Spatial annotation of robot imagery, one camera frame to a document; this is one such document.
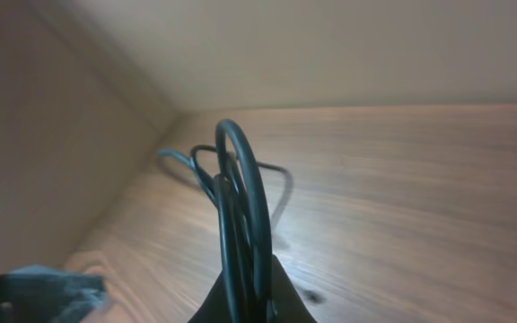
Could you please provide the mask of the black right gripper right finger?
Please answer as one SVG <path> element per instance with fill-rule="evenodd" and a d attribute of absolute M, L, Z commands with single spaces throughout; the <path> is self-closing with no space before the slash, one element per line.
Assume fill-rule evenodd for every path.
<path fill-rule="evenodd" d="M 275 255 L 272 256 L 271 307 L 270 322 L 316 323 Z"/>

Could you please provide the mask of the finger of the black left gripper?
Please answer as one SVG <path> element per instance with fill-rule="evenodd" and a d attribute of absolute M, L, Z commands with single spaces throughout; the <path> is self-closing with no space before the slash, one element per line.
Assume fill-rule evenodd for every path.
<path fill-rule="evenodd" d="M 98 275 L 46 266 L 26 266 L 0 275 L 0 322 L 80 322 L 107 299 Z"/>

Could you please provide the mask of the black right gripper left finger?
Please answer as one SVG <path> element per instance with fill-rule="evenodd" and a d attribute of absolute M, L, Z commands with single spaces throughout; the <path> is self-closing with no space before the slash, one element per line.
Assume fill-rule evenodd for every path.
<path fill-rule="evenodd" d="M 224 269 L 188 323 L 239 323 L 241 284 L 238 276 Z"/>

